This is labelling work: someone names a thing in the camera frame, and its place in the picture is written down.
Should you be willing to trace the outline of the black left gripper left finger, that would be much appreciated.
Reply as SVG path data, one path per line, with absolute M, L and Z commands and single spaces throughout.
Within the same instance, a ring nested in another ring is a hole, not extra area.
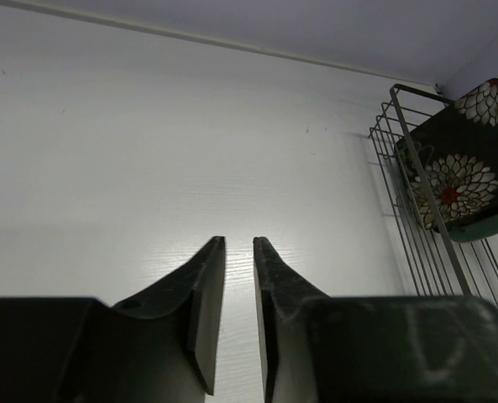
M 128 320 L 123 358 L 137 395 L 213 395 L 225 269 L 226 241 L 215 236 L 113 306 Z

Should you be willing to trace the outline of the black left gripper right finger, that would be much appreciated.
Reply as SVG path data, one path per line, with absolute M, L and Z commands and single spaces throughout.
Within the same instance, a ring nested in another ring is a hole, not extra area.
M 315 402 L 307 315 L 328 295 L 292 269 L 270 240 L 253 240 L 254 285 L 265 402 Z

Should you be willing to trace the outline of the black floral square plate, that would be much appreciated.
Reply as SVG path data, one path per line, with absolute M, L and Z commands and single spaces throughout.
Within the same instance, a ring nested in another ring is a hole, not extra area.
M 405 186 L 417 220 L 437 230 L 429 199 L 447 231 L 498 214 L 498 78 L 491 78 L 400 139 Z

